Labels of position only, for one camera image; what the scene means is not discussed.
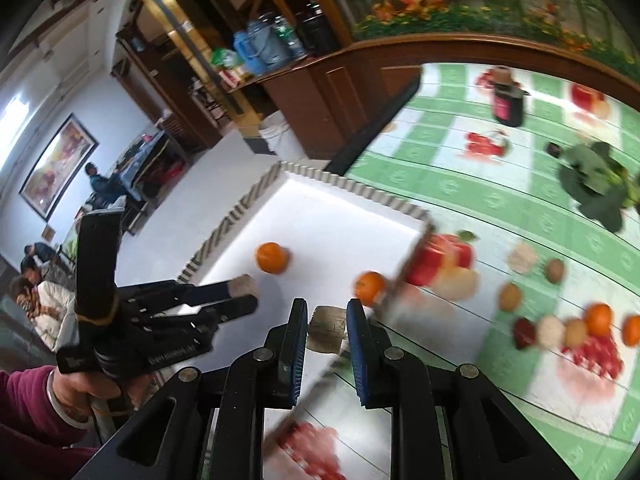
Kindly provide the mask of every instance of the person's hand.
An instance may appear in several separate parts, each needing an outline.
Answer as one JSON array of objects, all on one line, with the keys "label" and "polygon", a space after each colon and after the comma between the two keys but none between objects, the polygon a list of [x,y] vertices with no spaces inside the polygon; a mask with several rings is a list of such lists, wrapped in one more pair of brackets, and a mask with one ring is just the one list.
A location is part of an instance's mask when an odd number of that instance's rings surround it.
[{"label": "person's hand", "polygon": [[[145,399],[151,375],[140,376],[127,381],[126,390],[135,407]],[[99,399],[116,399],[121,395],[120,387],[100,372],[76,372],[61,374],[56,368],[53,375],[53,394],[67,415],[74,420],[86,419],[91,415],[89,395]]]}]

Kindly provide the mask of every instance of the metal screw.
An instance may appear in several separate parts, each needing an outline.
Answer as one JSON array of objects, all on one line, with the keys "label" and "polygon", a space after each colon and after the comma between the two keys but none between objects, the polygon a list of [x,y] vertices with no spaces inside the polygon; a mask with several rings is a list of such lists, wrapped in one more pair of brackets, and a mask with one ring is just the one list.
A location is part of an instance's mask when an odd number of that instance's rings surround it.
[{"label": "metal screw", "polygon": [[271,359],[272,356],[273,356],[273,350],[271,350],[271,348],[266,348],[264,346],[262,348],[258,348],[254,352],[254,359],[256,361],[268,361],[269,359]]},{"label": "metal screw", "polygon": [[404,352],[397,346],[390,346],[385,350],[385,357],[392,361],[398,361],[398,359],[402,359],[404,357]]},{"label": "metal screw", "polygon": [[196,368],[183,368],[178,372],[178,379],[183,383],[190,383],[198,377]]},{"label": "metal screw", "polygon": [[460,374],[467,379],[475,379],[476,377],[478,377],[480,372],[474,365],[462,365],[460,367]]}]

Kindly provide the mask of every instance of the white tray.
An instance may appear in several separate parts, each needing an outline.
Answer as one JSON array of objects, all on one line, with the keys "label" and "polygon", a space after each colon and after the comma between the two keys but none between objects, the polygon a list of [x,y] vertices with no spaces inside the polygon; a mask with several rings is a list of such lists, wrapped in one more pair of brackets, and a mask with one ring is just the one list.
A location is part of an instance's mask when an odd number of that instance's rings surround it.
[{"label": "white tray", "polygon": [[[229,366],[263,345],[270,328],[287,322],[294,298],[306,300],[309,319],[318,305],[345,308],[353,297],[354,280],[366,270],[382,273],[393,288],[431,228],[425,210],[383,191],[325,171],[275,164],[223,219],[178,278],[205,285],[250,274],[257,280],[258,309],[222,325],[213,352],[179,367],[193,365],[205,372]],[[262,272],[254,259],[256,247],[271,241],[291,252],[289,266],[277,276]],[[194,308],[180,309],[180,314],[190,312]],[[306,351],[301,397],[335,358]],[[276,420],[267,418],[266,426],[273,427]]]}]

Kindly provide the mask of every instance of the white jacket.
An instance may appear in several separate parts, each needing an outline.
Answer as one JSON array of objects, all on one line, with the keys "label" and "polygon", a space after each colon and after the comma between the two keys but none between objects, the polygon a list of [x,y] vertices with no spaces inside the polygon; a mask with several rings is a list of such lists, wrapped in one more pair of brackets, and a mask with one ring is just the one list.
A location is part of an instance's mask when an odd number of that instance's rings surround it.
[{"label": "white jacket", "polygon": [[76,295],[53,282],[41,282],[38,285],[38,295],[41,305],[52,306],[60,310],[60,320],[46,314],[34,317],[31,320],[44,344],[53,350],[56,345],[56,339],[58,339],[62,319],[67,311],[73,311]]}]

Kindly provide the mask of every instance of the black hair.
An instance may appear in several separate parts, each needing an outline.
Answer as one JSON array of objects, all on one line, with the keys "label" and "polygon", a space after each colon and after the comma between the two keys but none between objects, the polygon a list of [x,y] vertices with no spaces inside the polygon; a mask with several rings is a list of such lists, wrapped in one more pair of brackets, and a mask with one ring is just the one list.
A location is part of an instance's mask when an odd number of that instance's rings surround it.
[{"label": "black hair", "polygon": [[16,276],[9,283],[9,296],[17,300],[21,294],[27,294],[31,290],[31,282],[22,276]]},{"label": "black hair", "polygon": [[25,256],[20,262],[20,274],[24,274],[24,271],[27,269],[38,270],[38,265],[36,264],[36,260],[33,259],[33,256]]}]

